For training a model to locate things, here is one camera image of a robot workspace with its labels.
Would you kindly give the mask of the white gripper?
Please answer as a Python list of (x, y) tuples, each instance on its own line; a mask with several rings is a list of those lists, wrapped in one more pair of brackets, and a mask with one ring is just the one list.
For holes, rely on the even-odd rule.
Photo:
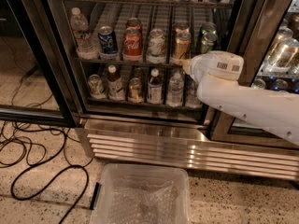
[(240, 77), (244, 59), (227, 51), (213, 50), (184, 60), (182, 68), (187, 75), (199, 82), (203, 75), (237, 81)]

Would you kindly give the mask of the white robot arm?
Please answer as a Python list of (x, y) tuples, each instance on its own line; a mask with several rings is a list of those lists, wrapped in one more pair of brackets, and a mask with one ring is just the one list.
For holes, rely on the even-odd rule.
[(186, 66), (198, 99), (226, 114), (299, 145), (299, 95), (241, 86), (244, 59), (213, 50)]

